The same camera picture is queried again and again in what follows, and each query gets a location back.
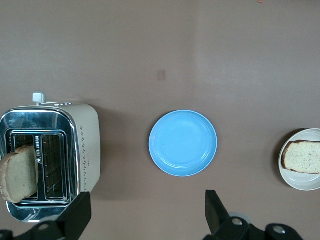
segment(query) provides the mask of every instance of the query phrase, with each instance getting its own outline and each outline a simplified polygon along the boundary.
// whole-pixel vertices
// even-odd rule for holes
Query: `toaster knob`
[[[32,102],[37,106],[46,103],[46,93],[44,91],[35,91],[32,95]]]

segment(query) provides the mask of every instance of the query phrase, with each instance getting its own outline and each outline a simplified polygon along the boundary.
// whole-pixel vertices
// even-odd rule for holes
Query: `toaster lever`
[[[37,106],[46,103],[46,93],[44,91],[35,91],[32,95],[32,102]]]
[[[81,192],[55,221],[43,221],[20,236],[0,230],[0,240],[78,240],[91,220],[89,192]]]

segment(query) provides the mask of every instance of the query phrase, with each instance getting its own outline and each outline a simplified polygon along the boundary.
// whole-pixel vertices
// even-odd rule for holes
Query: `bread crust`
[[[282,153],[282,156],[281,156],[281,164],[282,164],[282,167],[285,168],[285,169],[288,169],[288,167],[286,166],[285,157],[286,157],[287,151],[288,151],[288,149],[289,149],[289,147],[291,146],[292,143],[294,143],[294,141],[290,141],[285,146],[285,148],[283,150],[283,153]]]
[[[7,181],[6,176],[8,173],[8,164],[12,157],[17,155],[18,153],[11,152],[7,154],[1,161],[0,161],[0,197],[6,201],[10,201],[10,195],[7,189]]]

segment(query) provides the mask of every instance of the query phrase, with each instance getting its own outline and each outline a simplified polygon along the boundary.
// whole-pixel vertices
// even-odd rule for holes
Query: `brown table surface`
[[[301,0],[1,1],[0,113],[36,90],[98,112],[101,177],[82,240],[201,240],[206,190],[260,229],[318,240],[320,190],[287,185],[278,157],[292,134],[320,127],[319,12]],[[148,149],[154,124],[181,109],[218,137],[190,177],[161,171]],[[33,226],[5,201],[0,212],[15,235]]]

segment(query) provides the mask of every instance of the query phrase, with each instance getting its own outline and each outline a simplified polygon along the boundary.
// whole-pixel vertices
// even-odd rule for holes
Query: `plate rim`
[[[318,189],[320,189],[320,183],[319,183],[319,186],[318,186],[318,187],[314,187],[314,188],[310,188],[310,189],[302,189],[302,188],[298,188],[298,187],[296,187],[296,186],[293,186],[293,185],[292,185],[290,182],[288,182],[287,179],[286,179],[286,178],[289,178],[288,176],[286,176],[286,171],[290,171],[290,170],[285,169],[285,168],[282,166],[281,158],[282,158],[282,155],[283,155],[283,152],[284,152],[286,146],[288,145],[288,143],[289,143],[292,139],[296,138],[297,136],[299,136],[299,135],[301,135],[301,134],[303,134],[303,133],[305,133],[305,132],[310,132],[310,131],[319,131],[319,133],[320,133],[320,128],[307,128],[307,129],[304,129],[304,130],[299,131],[299,132],[295,133],[294,135],[292,135],[292,136],[284,143],[284,145],[282,146],[281,151],[280,151],[280,154],[279,154],[279,158],[278,158],[279,171],[280,171],[280,174],[281,174],[283,180],[284,180],[290,187],[292,187],[292,188],[294,188],[294,189],[297,189],[297,190],[300,190],[300,191],[314,191],[314,190],[318,190]]]
[[[153,137],[153,132],[154,130],[157,128],[157,126],[159,126],[159,124],[161,124],[161,121],[163,121],[163,119],[165,118],[168,118],[168,116],[170,115],[173,115],[173,114],[177,114],[177,113],[192,113],[192,114],[196,114],[197,116],[201,117],[202,119],[204,119],[207,123],[208,123],[208,126],[210,126],[210,128],[212,128],[212,132],[213,132],[213,140],[215,141],[215,144],[213,145],[213,154],[212,154],[212,158],[208,161],[208,163],[202,167],[200,170],[197,170],[191,174],[175,174],[175,173],[172,173],[172,172],[169,172],[163,168],[161,168],[161,166],[158,165],[157,161],[154,159],[154,154],[152,154],[152,137]],[[148,143],[148,147],[149,147],[149,154],[153,160],[153,162],[155,163],[155,165],[160,169],[162,170],[163,172],[169,174],[169,175],[172,175],[172,176],[175,176],[175,177],[190,177],[190,176],[193,176],[193,175],[196,175],[200,172],[202,172],[204,169],[206,169],[210,163],[214,160],[216,154],[217,154],[217,149],[218,149],[218,135],[217,135],[217,131],[215,129],[215,127],[213,126],[213,124],[209,121],[209,119],[207,117],[205,117],[203,114],[197,112],[197,111],[194,111],[194,110],[189,110],[189,109],[180,109],[180,110],[173,110],[173,111],[170,111],[166,114],[164,114],[162,117],[159,118],[159,120],[154,124],[154,126],[152,127],[152,130],[150,132],[150,135],[149,135],[149,143]]]

